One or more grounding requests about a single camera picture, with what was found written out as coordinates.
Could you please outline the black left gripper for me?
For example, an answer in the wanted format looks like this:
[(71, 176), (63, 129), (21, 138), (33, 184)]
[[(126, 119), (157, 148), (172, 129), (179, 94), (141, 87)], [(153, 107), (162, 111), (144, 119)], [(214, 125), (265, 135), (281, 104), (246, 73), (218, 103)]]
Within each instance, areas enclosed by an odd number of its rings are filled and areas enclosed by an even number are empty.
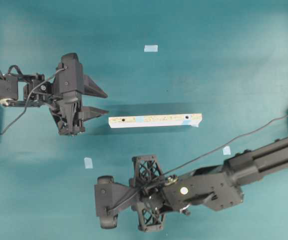
[[(83, 75), (84, 94), (88, 96), (107, 98), (108, 95), (86, 74)], [(64, 93), (62, 99), (53, 101), (49, 111), (61, 136), (76, 136), (85, 132), (83, 120), (98, 118), (109, 113), (109, 111), (82, 106), (81, 94), (72, 91)]]

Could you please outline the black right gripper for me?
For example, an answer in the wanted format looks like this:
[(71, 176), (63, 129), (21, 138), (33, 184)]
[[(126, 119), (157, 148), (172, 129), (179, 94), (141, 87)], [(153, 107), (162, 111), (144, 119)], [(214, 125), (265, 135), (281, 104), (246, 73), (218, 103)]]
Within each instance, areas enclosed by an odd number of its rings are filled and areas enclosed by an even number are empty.
[(163, 225), (165, 214), (161, 213), (164, 198), (153, 183), (163, 174), (157, 157), (153, 155), (135, 156), (132, 158), (134, 177), (129, 180), (131, 187), (139, 189), (136, 203), (131, 206), (138, 214), (140, 225)]

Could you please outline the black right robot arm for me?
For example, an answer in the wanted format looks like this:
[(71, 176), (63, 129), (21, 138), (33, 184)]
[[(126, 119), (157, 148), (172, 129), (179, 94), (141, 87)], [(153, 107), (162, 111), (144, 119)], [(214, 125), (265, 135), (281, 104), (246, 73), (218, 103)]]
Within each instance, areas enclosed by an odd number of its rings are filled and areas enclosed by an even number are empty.
[(236, 154), (222, 165), (202, 167), (177, 176), (174, 183), (154, 187), (152, 197), (142, 194), (131, 209), (138, 214), (140, 228), (147, 213), (150, 213), (148, 219), (156, 224), (162, 222), (167, 213), (190, 215), (190, 206), (204, 205), (221, 211), (244, 201), (242, 186), (285, 168), (288, 168), (288, 137)]

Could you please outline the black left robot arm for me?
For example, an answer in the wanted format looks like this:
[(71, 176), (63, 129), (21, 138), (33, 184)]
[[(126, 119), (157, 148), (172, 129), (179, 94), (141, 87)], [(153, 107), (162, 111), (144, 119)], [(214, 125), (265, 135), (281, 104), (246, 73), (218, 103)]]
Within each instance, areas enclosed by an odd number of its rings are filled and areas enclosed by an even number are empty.
[(38, 108), (47, 106), (62, 136), (85, 132), (84, 122), (98, 118), (108, 111), (84, 106), (82, 96), (106, 98), (107, 94), (80, 70), (62, 63), (49, 78), (42, 74), (23, 74), (0, 71), (0, 104), (5, 107)]

